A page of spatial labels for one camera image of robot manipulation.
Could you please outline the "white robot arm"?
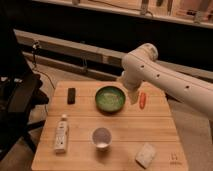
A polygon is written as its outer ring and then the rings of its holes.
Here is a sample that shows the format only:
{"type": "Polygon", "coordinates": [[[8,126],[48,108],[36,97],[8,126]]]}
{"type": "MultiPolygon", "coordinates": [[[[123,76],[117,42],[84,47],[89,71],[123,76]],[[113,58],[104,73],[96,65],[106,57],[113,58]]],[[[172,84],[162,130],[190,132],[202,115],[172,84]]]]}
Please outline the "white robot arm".
{"type": "Polygon", "coordinates": [[[122,58],[120,82],[135,92],[147,81],[213,121],[213,84],[163,67],[157,58],[158,50],[151,43],[130,51],[122,58]]]}

